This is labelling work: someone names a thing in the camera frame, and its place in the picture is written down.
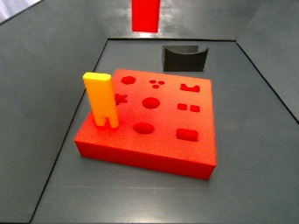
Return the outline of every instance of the red object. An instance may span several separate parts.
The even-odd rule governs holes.
[[[135,77],[135,83],[123,83],[126,77]],[[182,84],[199,86],[200,92],[180,90]],[[126,95],[118,104],[120,125],[99,127],[90,114],[75,138],[80,155],[210,179],[218,163],[211,81],[118,70],[114,85],[116,95]],[[178,104],[196,105],[200,112],[180,110]]]
[[[158,32],[160,0],[132,0],[134,32]]]

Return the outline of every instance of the rectangular hole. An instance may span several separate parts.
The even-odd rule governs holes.
[[[202,108],[196,105],[191,105],[191,112],[200,112]]]
[[[199,132],[192,129],[178,129],[176,138],[191,142],[199,142]]]

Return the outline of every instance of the metal wall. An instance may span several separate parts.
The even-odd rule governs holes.
[[[238,43],[299,120],[299,2],[269,0]]]
[[[94,2],[51,0],[0,26],[0,222],[28,222],[107,37]]]
[[[99,0],[98,19],[112,39],[237,40],[265,1],[162,0],[158,33],[132,32],[130,0]]]

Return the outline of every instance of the yellow peg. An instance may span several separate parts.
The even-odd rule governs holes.
[[[118,106],[111,75],[107,73],[86,73],[83,80],[98,126],[104,126],[108,118],[110,126],[116,128],[119,125]]]

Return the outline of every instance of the shape sorter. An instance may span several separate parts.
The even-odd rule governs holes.
[[[210,179],[218,164],[211,81],[119,69],[112,78],[119,126],[92,112],[75,142],[86,158]]]

